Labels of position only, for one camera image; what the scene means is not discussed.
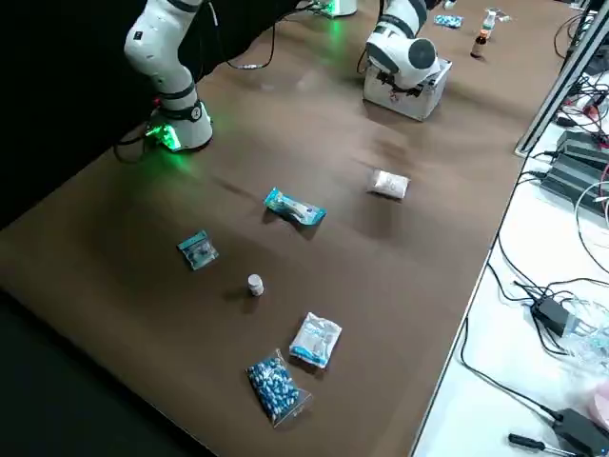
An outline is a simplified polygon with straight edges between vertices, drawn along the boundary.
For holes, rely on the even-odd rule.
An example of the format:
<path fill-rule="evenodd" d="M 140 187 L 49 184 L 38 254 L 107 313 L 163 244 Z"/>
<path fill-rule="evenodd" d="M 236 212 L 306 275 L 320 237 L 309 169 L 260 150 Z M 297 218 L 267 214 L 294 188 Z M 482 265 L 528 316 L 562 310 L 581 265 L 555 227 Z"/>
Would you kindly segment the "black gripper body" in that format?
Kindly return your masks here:
<path fill-rule="evenodd" d="M 405 94 L 406 96 L 419 97 L 424 86 L 423 82 L 408 83 L 404 82 L 399 73 L 390 73 L 381 69 L 377 69 L 376 79 L 382 87 L 394 94 Z"/>

